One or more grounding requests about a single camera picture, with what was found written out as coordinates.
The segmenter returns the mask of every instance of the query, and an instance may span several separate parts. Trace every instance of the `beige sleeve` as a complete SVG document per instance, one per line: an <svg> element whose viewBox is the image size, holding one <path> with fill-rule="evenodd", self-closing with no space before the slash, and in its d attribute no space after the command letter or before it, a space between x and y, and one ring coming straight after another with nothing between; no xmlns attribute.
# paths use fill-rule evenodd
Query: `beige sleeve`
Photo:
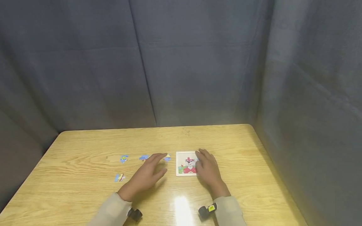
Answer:
<svg viewBox="0 0 362 226"><path fill-rule="evenodd" d="M243 212L235 197L219 197L214 202L217 206L215 215L219 226L246 226Z"/></svg>
<svg viewBox="0 0 362 226"><path fill-rule="evenodd" d="M126 221L131 206L131 202L126 202L117 193L113 193L102 204L88 226L121 226Z"/></svg>

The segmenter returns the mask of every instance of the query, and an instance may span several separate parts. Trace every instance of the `gray curtain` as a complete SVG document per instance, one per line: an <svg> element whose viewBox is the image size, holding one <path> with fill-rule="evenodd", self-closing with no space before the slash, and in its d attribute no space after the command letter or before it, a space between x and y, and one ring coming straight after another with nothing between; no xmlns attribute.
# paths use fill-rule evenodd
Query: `gray curtain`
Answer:
<svg viewBox="0 0 362 226"><path fill-rule="evenodd" d="M249 123L309 225L360 225L361 10L0 1L0 209L62 131Z"/></svg>
<svg viewBox="0 0 362 226"><path fill-rule="evenodd" d="M362 1L275 1L255 129L309 225L362 225Z"/></svg>

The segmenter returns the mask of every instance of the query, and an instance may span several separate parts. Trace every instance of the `red costume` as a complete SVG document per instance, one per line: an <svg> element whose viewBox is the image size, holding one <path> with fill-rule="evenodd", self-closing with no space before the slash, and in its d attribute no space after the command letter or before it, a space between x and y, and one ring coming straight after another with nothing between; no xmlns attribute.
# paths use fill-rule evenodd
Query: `red costume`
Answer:
<svg viewBox="0 0 362 226"><path fill-rule="evenodd" d="M184 168L184 174L188 174L189 172L196 173L196 168L194 166L191 169L189 167Z"/></svg>

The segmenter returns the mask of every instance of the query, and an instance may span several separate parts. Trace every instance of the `wooden table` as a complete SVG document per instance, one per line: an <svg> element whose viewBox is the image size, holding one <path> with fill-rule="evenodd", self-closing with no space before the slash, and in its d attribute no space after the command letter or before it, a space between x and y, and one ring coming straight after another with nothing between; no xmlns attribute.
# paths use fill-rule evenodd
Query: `wooden table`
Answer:
<svg viewBox="0 0 362 226"><path fill-rule="evenodd" d="M112 192L142 165L144 154L167 152L163 180L139 196L142 225L201 223L197 210L212 199L197 177L176 177L175 152L205 148L239 201L248 226L306 225L254 129L242 125L107 129L61 133L0 214L0 225L86 225ZM128 154L122 164L121 155ZM125 225L136 225L131 219Z"/></svg>

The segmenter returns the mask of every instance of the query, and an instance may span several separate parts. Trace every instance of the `left hand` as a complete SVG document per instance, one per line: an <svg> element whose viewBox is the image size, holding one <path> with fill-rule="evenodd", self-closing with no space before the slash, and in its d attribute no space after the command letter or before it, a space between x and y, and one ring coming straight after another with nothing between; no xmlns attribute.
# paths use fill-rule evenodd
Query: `left hand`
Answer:
<svg viewBox="0 0 362 226"><path fill-rule="evenodd" d="M166 168L163 168L158 173L155 173L157 164L161 159L166 157L167 153L153 154L149 157L144 164L137 170L132 176L130 181L123 185L118 195L125 201L132 202L134 196L142 191L145 191L156 184L167 172Z"/></svg>

